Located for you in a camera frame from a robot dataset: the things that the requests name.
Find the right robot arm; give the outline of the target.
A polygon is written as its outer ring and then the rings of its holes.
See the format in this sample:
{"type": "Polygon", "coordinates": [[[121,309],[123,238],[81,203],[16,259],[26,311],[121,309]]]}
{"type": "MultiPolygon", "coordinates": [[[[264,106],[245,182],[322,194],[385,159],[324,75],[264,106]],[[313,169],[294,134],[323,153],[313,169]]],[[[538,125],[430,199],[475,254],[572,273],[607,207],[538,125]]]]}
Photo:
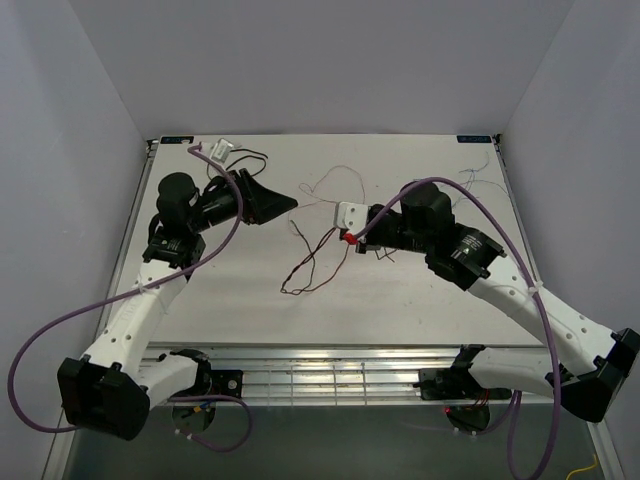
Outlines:
{"type": "Polygon", "coordinates": [[[465,345],[452,365],[421,379],[424,397],[471,398],[496,389],[544,397],[592,423],[602,421],[639,353],[639,335],[618,332],[527,281],[514,256],[480,230],[456,221],[449,196],[433,184],[407,184],[399,210],[342,202],[334,224],[357,252],[387,248],[424,255],[439,278],[497,308],[554,353],[465,345]]]}

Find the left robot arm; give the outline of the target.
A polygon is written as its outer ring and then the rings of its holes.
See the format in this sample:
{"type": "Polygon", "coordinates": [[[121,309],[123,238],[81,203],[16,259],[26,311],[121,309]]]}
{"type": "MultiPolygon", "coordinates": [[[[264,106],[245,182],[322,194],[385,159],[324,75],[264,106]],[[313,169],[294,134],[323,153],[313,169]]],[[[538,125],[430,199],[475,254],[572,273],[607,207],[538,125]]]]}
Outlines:
{"type": "Polygon", "coordinates": [[[172,351],[155,366],[142,367],[151,337],[202,257],[203,231],[230,219],[262,225],[297,205],[245,169],[215,177],[205,191],[186,173],[164,177],[133,296],[81,358],[67,358],[58,369],[67,421],[132,440],[155,406],[175,396],[197,400],[212,392],[211,368],[198,350],[172,351]]]}

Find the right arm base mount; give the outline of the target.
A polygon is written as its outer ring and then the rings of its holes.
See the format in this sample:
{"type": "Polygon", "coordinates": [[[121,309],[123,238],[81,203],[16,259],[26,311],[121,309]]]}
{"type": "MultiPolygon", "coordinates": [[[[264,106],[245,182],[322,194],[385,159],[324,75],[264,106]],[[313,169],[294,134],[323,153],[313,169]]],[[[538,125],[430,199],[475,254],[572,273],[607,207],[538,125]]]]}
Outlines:
{"type": "Polygon", "coordinates": [[[424,401],[443,401],[445,416],[452,426],[468,434],[487,431],[491,418],[489,402],[511,396],[508,389],[486,389],[460,381],[448,369],[420,369],[413,387],[424,401]]]}

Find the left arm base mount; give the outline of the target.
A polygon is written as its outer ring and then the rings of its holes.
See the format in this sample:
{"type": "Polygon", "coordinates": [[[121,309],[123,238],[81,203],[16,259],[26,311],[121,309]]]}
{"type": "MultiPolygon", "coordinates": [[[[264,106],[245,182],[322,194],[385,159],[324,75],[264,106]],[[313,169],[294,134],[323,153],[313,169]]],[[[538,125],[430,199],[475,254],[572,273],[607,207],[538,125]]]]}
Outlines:
{"type": "MultiPolygon", "coordinates": [[[[240,399],[242,397],[244,372],[242,370],[212,370],[205,376],[204,383],[174,394],[174,397],[223,395],[240,399]]],[[[214,422],[216,404],[213,401],[198,405],[172,405],[171,417],[175,427],[183,432],[200,434],[214,422]]]]}

